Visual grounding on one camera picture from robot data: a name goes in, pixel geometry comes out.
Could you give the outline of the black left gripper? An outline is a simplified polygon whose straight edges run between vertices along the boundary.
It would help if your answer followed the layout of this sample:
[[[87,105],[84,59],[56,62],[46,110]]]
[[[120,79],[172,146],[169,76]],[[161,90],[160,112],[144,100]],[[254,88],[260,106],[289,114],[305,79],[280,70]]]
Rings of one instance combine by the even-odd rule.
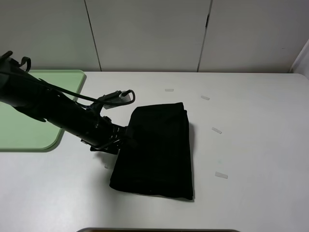
[[[108,117],[99,117],[94,128],[81,136],[81,142],[90,146],[90,151],[117,155],[126,139],[127,127],[113,124]]]

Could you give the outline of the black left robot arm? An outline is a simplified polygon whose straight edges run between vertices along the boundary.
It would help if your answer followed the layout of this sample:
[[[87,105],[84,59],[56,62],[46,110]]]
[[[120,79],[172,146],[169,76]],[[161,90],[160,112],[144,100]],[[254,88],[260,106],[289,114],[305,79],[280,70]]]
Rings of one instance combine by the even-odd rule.
[[[115,91],[97,99],[71,92],[29,74],[31,59],[11,58],[12,51],[0,57],[0,100],[15,110],[79,137],[91,151],[118,154],[126,127],[113,124],[102,109],[132,104],[133,90]]]

